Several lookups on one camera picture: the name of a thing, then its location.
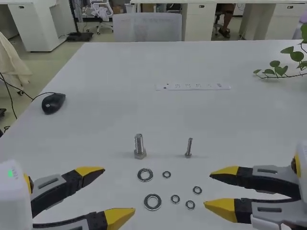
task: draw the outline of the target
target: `bolt head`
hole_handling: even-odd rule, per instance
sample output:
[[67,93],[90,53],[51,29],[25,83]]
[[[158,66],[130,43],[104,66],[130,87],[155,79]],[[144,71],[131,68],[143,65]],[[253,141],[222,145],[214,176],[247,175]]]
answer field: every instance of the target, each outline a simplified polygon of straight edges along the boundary
[[184,156],[185,156],[186,158],[191,158],[192,154],[188,154],[188,153],[186,152],[186,154],[184,154]]
[[134,150],[134,158],[142,160],[146,156],[147,156],[146,149],[144,149],[143,154],[138,154],[136,150]]

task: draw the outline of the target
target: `screw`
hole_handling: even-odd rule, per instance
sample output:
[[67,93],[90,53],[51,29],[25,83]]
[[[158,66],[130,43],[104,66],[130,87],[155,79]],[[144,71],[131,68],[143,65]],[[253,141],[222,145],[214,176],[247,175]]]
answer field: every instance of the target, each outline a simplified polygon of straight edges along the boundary
[[188,149],[187,149],[186,154],[184,154],[186,158],[190,158],[192,156],[192,154],[191,154],[192,140],[193,140],[193,138],[189,138]]
[[134,137],[135,142],[135,150],[134,150],[134,157],[137,159],[143,159],[146,157],[146,149],[143,145],[143,135],[141,133],[138,133]]

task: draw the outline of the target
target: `computer mouse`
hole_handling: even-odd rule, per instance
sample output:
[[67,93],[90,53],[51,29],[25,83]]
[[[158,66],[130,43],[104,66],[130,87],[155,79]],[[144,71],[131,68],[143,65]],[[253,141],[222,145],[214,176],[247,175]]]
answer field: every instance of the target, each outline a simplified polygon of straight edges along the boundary
[[62,107],[65,98],[66,95],[63,93],[54,93],[45,97],[42,101],[42,109],[44,113],[47,115],[54,114]]

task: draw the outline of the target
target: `green indicator light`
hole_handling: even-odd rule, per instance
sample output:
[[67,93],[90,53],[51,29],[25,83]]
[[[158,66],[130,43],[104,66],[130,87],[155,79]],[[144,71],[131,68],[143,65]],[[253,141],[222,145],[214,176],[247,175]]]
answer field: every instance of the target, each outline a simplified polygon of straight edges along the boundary
[[14,177],[14,176],[13,176],[13,171],[12,171],[12,170],[9,170],[9,171],[8,171],[8,176],[9,176],[9,177]]

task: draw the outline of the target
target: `flat washer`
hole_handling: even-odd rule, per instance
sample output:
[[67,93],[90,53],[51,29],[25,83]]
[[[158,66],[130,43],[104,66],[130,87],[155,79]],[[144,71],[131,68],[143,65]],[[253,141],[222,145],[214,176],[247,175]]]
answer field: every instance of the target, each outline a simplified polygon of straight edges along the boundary
[[180,202],[180,197],[178,195],[172,195],[171,202],[175,205],[178,204]]
[[199,186],[195,186],[195,187],[193,188],[193,193],[195,193],[196,195],[201,194],[201,193],[202,193],[202,189],[201,189],[201,187],[199,187]]
[[163,176],[165,179],[170,178],[171,175],[172,175],[172,174],[171,174],[170,171],[165,171],[165,172],[162,173],[162,176]]
[[194,201],[188,200],[188,201],[186,202],[186,208],[187,208],[188,210],[193,210],[193,209],[195,208],[195,203],[194,203]]
[[[148,172],[149,173],[149,177],[143,178],[142,175],[141,175],[143,172]],[[140,169],[139,172],[138,172],[138,179],[140,181],[142,181],[142,182],[148,182],[148,181],[150,181],[154,177],[153,175],[154,175],[154,173],[153,173],[153,171],[151,169],[143,168],[143,169]]]
[[[150,198],[155,198],[158,201],[158,204],[156,206],[154,206],[154,207],[150,206],[148,204],[148,200]],[[157,194],[148,194],[145,197],[145,199],[144,199],[145,208],[147,208],[149,211],[156,211],[156,210],[158,210],[161,207],[161,204],[162,204],[162,200],[161,200],[161,198]]]

